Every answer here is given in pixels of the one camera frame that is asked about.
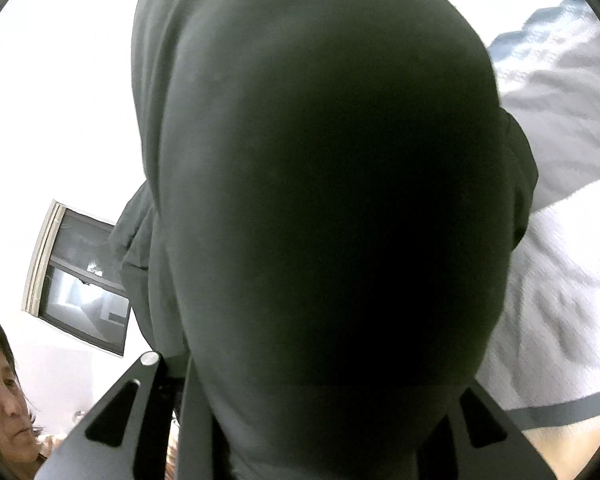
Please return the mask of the black puffy jacket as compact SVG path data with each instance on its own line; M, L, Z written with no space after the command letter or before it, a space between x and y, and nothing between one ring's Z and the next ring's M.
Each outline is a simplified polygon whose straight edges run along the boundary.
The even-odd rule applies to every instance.
M504 308L538 170L448 0L138 0L117 228L185 356L178 466L413 479Z

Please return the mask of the dark window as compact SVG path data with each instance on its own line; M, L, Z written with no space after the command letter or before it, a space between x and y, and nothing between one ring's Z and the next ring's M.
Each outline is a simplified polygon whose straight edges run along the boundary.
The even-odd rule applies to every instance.
M123 356L131 307L109 244L113 229L54 200L34 246L22 310Z

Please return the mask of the striped bed duvet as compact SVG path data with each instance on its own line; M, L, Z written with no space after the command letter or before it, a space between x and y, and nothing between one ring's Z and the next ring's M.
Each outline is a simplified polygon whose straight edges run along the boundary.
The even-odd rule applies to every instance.
M498 478L600 477L600 8L449 0L488 47L539 181L478 375L521 450Z

